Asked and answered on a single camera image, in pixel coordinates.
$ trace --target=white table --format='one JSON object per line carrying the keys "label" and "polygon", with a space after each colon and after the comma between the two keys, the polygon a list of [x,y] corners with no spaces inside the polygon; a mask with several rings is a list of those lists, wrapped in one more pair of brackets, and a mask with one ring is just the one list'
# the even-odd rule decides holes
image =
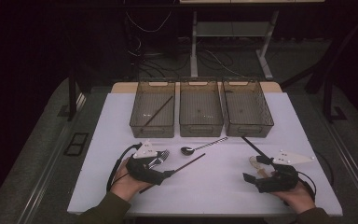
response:
{"label": "white table", "polygon": [[[118,86],[117,91],[113,90],[123,93],[111,93],[106,98],[68,206],[69,213],[80,214],[97,205],[105,194],[107,179],[121,153],[127,147],[145,141],[134,138],[131,132],[129,123],[135,93],[133,85],[129,86],[133,93]],[[276,156],[280,149],[315,157],[288,96],[278,91],[266,92],[265,96],[275,125],[266,138],[249,140],[270,157]],[[180,147],[199,147],[218,138],[180,137],[178,92],[175,102],[175,137],[150,139],[156,150],[171,152],[157,170],[174,170],[202,153],[206,155],[164,180],[161,186],[136,195],[128,217],[274,217],[293,213],[276,197],[261,194],[254,185],[244,182],[242,173],[257,175],[248,162],[257,153],[241,138],[229,137],[227,141],[198,150],[190,157],[182,155]],[[342,216],[342,208],[320,163],[315,160],[294,167],[315,182],[317,205],[331,216]]]}

